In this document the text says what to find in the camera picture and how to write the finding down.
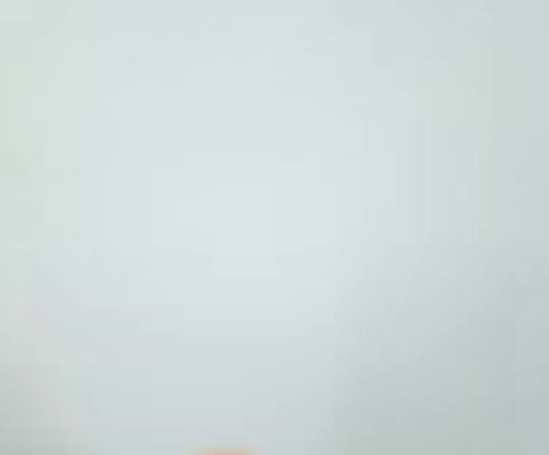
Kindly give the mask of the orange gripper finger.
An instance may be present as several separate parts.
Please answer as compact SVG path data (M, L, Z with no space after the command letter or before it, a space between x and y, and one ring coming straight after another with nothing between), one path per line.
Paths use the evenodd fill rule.
M197 449L193 455L259 455L259 452L247 446L207 446Z

